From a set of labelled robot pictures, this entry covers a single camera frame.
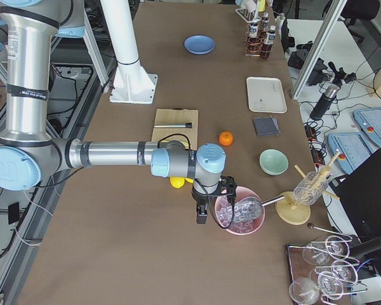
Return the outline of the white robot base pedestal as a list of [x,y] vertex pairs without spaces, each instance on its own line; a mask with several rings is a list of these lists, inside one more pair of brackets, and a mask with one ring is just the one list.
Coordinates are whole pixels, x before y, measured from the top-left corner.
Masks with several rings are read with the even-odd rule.
[[157,75],[147,73],[140,63],[128,2],[105,0],[101,6],[117,61],[110,101],[151,105]]

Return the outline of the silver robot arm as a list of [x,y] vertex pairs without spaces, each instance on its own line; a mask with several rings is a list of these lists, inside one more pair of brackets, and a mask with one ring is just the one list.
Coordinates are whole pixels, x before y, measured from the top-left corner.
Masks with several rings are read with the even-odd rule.
[[83,37],[82,1],[2,1],[8,25],[6,126],[0,133],[0,187],[23,191],[68,168],[150,166],[159,177],[193,181],[196,221],[204,224],[212,198],[233,183],[222,175],[225,152],[216,144],[197,150],[169,142],[83,142],[52,138],[46,131],[51,40]]

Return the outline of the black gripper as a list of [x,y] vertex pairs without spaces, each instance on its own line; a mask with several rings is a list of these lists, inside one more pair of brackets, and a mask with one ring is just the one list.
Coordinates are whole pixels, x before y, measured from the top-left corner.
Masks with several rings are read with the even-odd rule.
[[210,207],[210,197],[204,191],[200,193],[195,187],[192,188],[191,195],[196,201],[196,223],[206,224],[208,209]]

